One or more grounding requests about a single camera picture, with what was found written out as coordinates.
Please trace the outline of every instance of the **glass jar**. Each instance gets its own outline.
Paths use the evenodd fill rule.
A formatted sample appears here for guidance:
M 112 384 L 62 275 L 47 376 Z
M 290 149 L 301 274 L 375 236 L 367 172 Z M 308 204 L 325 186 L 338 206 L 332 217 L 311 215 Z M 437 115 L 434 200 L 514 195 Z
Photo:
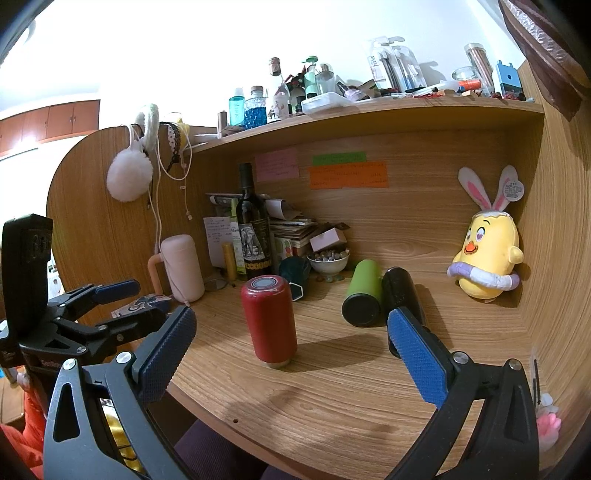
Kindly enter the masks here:
M 251 97 L 244 102 L 244 127 L 246 129 L 267 124 L 267 109 L 261 85 L 251 87 Z

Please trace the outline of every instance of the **figurine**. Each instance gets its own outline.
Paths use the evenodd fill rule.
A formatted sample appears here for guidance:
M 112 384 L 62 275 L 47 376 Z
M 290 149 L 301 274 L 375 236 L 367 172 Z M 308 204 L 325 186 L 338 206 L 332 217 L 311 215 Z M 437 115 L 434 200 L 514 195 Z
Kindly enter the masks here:
M 503 210 L 509 201 L 523 196 L 523 184 L 515 168 L 506 166 L 499 179 L 495 203 L 491 205 L 473 170 L 463 167 L 457 178 L 481 211 L 472 217 L 462 250 L 454 257 L 447 275 L 460 277 L 460 287 L 471 297 L 492 301 L 519 284 L 519 276 L 512 270 L 515 264 L 523 262 L 523 252 L 519 249 L 513 218 Z

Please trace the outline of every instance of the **green thermos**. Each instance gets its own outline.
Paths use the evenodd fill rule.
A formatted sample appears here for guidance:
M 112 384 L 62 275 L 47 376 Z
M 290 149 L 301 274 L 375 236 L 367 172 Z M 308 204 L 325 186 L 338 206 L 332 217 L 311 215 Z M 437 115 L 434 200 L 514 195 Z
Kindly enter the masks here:
M 383 323 L 381 303 L 382 271 L 374 260 L 362 260 L 355 267 L 341 308 L 343 318 L 356 327 Z

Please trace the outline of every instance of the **cable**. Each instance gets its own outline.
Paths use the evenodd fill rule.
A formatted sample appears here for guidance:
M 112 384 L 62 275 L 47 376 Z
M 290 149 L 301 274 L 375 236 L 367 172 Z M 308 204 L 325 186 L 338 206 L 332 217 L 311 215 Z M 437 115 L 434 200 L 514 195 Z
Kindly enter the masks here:
M 187 135 L 187 132 L 185 132 L 183 130 L 183 133 L 185 134 L 185 137 L 187 138 L 187 146 L 189 148 L 191 148 L 191 143 L 189 141 L 189 136 Z M 158 253 L 160 253 L 160 255 L 162 255 L 162 259 L 164 260 L 165 264 L 167 263 L 166 257 L 164 256 L 164 253 L 162 252 L 162 217 L 160 216 L 160 203 L 159 203 L 159 193 L 160 193 L 160 180 L 162 178 L 162 173 L 160 172 L 160 169 L 162 169 L 163 172 L 166 173 L 166 175 L 168 175 L 172 180 L 175 181 L 183 181 L 184 182 L 184 186 L 181 187 L 182 190 L 184 190 L 184 204 L 185 204 L 185 211 L 186 211 L 186 215 L 187 218 L 189 220 L 192 220 L 193 217 L 191 216 L 191 212 L 189 212 L 189 207 L 187 205 L 187 176 L 189 175 L 189 170 L 191 169 L 191 164 L 193 161 L 193 152 L 191 151 L 190 153 L 190 157 L 189 157 L 189 166 L 187 167 L 187 170 L 185 171 L 184 166 L 181 164 L 181 166 L 183 166 L 183 171 L 185 172 L 185 175 L 182 179 L 177 179 L 175 177 L 173 177 L 172 175 L 170 175 L 168 172 L 166 172 L 166 168 L 164 167 L 164 165 L 162 164 L 162 159 L 160 158 L 160 139 L 158 137 L 156 137 L 156 146 L 155 146 L 155 153 L 156 153 L 156 159 L 158 161 L 158 165 L 157 165 L 157 170 L 158 170 L 158 179 L 156 181 L 156 193 L 155 193 L 155 205 L 154 202 L 152 201 L 152 196 L 150 194 L 150 192 L 148 192 L 148 199 L 150 200 L 150 206 L 152 208 L 152 212 L 154 214 L 154 220 L 156 222 L 156 236 L 155 236 L 155 242 L 154 242 L 154 255 L 157 255 Z M 183 295 L 183 292 L 181 291 L 181 289 L 174 283 L 174 280 L 172 278 L 170 278 L 170 275 L 168 276 L 168 280 L 170 281 L 171 285 L 176 288 L 176 290 L 180 293 L 181 297 L 184 298 L 184 304 L 187 307 L 190 307 L 190 303 L 186 300 L 186 296 Z

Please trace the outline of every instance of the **green sticky note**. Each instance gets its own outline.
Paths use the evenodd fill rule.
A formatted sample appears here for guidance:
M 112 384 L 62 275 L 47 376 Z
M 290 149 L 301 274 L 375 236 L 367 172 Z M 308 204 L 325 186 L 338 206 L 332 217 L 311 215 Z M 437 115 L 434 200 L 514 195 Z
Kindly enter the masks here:
M 314 167 L 336 165 L 339 163 L 356 163 L 360 161 L 367 161 L 365 152 L 329 153 L 312 157 L 312 165 Z

